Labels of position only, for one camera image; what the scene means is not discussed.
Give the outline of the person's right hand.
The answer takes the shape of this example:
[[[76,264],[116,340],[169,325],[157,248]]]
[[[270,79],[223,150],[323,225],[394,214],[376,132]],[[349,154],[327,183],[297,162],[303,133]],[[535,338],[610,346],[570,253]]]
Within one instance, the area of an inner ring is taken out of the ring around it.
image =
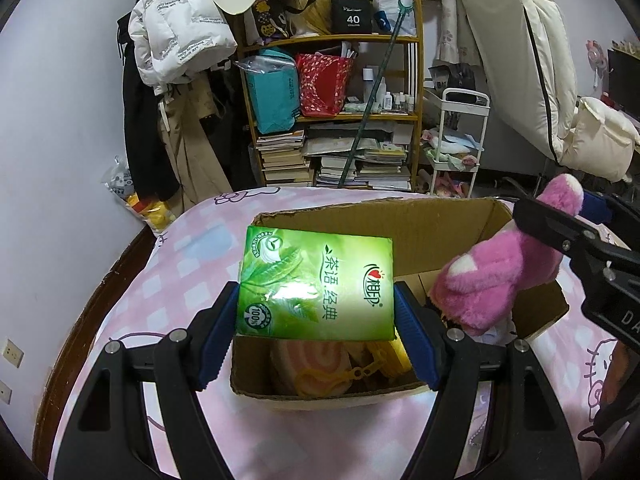
[[[630,353],[629,349],[621,342],[617,341],[612,353],[610,368],[606,373],[605,381],[602,386],[600,395],[600,407],[611,404],[615,401],[626,380],[627,370],[629,368]]]

